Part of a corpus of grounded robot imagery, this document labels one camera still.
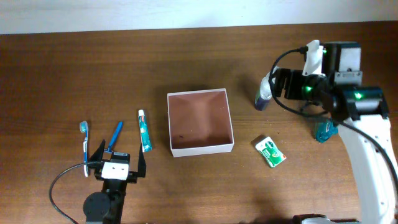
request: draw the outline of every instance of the toothbrush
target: toothbrush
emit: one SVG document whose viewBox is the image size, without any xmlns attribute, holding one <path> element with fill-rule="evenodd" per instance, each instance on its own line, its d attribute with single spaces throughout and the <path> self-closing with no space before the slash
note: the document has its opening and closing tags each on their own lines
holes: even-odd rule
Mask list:
<svg viewBox="0 0 398 224">
<path fill-rule="evenodd" d="M 122 127 L 123 127 L 123 121 L 120 121 L 116 130 L 114 131 L 111 141 L 109 142 L 108 148 L 105 149 L 104 152 L 112 154 L 112 147 L 116 142 L 116 139 L 118 138 L 120 130 L 122 130 Z"/>
<path fill-rule="evenodd" d="M 84 162 L 88 162 L 87 156 L 87 142 L 88 142 L 88 124 L 87 121 L 82 121 L 80 123 L 80 132 L 86 133 L 85 140 L 83 141 L 83 152 L 84 152 Z M 85 176 L 88 177 L 88 167 L 84 165 Z"/>
</svg>

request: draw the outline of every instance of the toothpaste cap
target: toothpaste cap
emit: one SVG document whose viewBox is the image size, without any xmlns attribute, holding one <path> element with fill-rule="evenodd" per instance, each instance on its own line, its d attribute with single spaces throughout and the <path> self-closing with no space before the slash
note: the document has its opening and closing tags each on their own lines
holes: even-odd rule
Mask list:
<svg viewBox="0 0 398 224">
<path fill-rule="evenodd" d="M 144 116 L 145 114 L 144 114 L 144 110 L 139 110 L 138 111 L 138 116 Z"/>
</svg>

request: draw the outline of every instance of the green and white package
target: green and white package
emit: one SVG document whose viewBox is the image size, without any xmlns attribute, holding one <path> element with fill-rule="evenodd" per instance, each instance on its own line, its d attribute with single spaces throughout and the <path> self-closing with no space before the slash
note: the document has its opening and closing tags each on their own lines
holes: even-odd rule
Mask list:
<svg viewBox="0 0 398 224">
<path fill-rule="evenodd" d="M 270 137 L 266 137 L 264 140 L 257 143 L 256 149 L 266 158 L 271 168 L 274 168 L 286 159 L 286 156 L 279 151 Z"/>
</svg>

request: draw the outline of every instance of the wooden table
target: wooden table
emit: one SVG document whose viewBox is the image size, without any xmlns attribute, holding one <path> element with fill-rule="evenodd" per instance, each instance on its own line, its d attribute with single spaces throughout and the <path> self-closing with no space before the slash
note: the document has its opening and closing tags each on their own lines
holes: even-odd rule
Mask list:
<svg viewBox="0 0 398 224">
<path fill-rule="evenodd" d="M 52 208 L 48 189 L 83 160 L 80 121 L 90 122 L 92 152 L 124 121 L 115 150 L 130 153 L 136 169 L 138 109 L 147 111 L 154 150 L 145 153 L 147 177 L 127 187 L 123 223 L 238 223 L 303 213 L 360 218 L 341 139 L 320 144 L 313 123 L 275 103 L 253 107 L 274 60 L 313 39 L 361 43 L 363 83 L 384 90 L 398 149 L 397 22 L 0 36 L 0 220 L 68 223 Z M 303 58 L 289 55 L 280 65 L 300 69 Z M 233 151 L 173 158 L 167 93 L 212 88 L 227 89 Z M 260 134 L 287 156 L 275 169 L 251 145 Z M 101 188 L 79 169 L 59 180 L 54 199 L 84 223 L 83 202 Z"/>
</svg>

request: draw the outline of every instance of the open box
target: open box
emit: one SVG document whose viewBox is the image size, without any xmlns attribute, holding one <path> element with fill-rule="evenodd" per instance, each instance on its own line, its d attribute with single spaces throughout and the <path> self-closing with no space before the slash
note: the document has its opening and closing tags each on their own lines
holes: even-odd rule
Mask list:
<svg viewBox="0 0 398 224">
<path fill-rule="evenodd" d="M 234 146 L 225 89 L 167 94 L 174 157 L 231 152 Z"/>
</svg>

